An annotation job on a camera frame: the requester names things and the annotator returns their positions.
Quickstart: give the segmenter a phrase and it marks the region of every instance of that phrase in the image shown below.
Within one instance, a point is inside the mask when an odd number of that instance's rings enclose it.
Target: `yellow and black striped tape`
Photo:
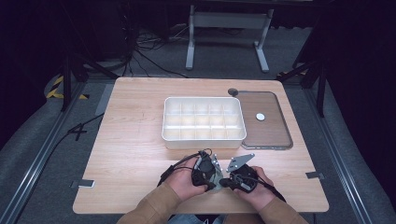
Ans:
[[[58,78],[56,78],[55,82],[53,83],[52,87],[50,88],[50,91],[47,94],[47,98],[59,98],[59,99],[64,98],[63,94],[56,92],[63,81],[64,81],[64,76],[59,75]],[[81,94],[78,97],[78,99],[80,100],[88,100],[89,98],[90,98],[89,94]]]

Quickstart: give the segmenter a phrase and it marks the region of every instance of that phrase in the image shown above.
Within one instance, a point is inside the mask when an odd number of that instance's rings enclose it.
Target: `white desk frame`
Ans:
[[[191,70],[194,60],[194,28],[195,27],[224,27],[242,29],[261,29],[260,41],[254,42],[260,66],[264,73],[269,72],[268,63],[265,60],[262,46],[268,33],[268,28],[273,17],[274,10],[269,9],[267,14],[244,14],[244,13],[218,13],[218,12],[195,12],[195,7],[190,8],[190,41],[187,51],[186,69]]]

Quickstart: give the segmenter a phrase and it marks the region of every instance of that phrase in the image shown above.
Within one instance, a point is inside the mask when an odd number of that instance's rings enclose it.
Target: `white storage box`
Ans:
[[[163,111],[163,140],[171,149],[238,148],[247,132],[233,97],[169,97]]]

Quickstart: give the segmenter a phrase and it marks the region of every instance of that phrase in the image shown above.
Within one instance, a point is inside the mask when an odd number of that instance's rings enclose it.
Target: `brown sleeve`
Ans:
[[[125,214],[117,222],[124,223],[166,223],[175,213],[181,200],[168,184],[162,183],[140,201],[136,209]]]
[[[290,205],[278,198],[274,198],[261,211],[260,216],[266,224],[276,223],[308,223]]]

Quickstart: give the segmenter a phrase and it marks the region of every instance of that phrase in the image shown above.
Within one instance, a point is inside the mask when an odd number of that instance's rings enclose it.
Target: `light wood tabletop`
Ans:
[[[290,102],[280,82],[195,78],[120,77],[116,80],[106,113],[93,145],[83,179],[93,188],[79,188],[73,209],[78,214],[123,214],[156,188],[161,174],[194,149],[168,149],[162,138],[164,101],[170,96],[230,96],[228,89],[273,92],[283,112],[293,146],[286,150],[213,149],[219,165],[231,157],[255,153],[248,165],[264,169],[277,190],[298,212],[329,209]],[[208,191],[184,202],[178,213],[254,213],[230,189]]]

